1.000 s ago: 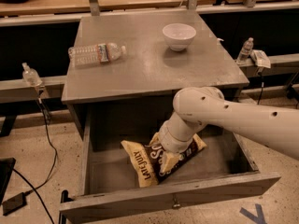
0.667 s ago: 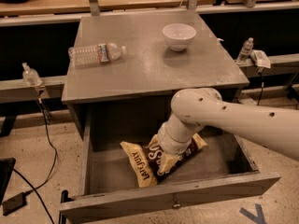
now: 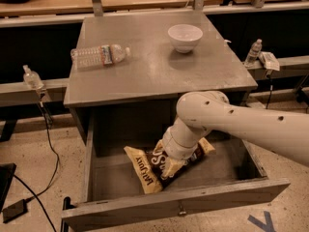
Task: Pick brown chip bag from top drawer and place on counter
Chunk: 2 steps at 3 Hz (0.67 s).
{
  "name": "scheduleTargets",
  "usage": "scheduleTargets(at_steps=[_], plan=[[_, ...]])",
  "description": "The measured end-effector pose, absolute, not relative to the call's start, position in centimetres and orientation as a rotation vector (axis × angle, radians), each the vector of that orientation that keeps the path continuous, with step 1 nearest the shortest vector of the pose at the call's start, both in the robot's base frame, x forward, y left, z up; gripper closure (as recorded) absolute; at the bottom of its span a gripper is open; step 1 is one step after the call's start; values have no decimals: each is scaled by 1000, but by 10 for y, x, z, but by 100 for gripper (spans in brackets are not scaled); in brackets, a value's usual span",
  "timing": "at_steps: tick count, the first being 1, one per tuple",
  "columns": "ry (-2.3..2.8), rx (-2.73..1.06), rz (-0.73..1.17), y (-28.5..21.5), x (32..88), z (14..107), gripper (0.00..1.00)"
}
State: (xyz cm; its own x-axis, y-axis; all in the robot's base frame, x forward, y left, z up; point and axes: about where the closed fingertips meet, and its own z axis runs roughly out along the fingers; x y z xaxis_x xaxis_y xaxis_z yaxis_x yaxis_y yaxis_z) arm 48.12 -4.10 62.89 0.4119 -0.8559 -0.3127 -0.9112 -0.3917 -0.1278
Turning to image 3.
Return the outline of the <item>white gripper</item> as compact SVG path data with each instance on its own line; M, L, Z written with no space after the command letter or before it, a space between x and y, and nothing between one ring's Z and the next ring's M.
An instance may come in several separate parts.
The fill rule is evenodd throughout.
M185 164L197 148L198 141L207 135L204 129L188 126L183 120L177 118L174 124L158 140L154 151L165 150L169 156L163 164L160 177L165 180L172 178Z

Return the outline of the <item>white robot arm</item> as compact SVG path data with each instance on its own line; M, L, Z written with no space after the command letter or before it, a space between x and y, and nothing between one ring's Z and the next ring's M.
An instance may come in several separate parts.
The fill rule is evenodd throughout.
M309 165L309 115L231 105L219 91L189 92L177 119L162 136L167 160L162 176L176 174L211 131L223 131L302 165Z

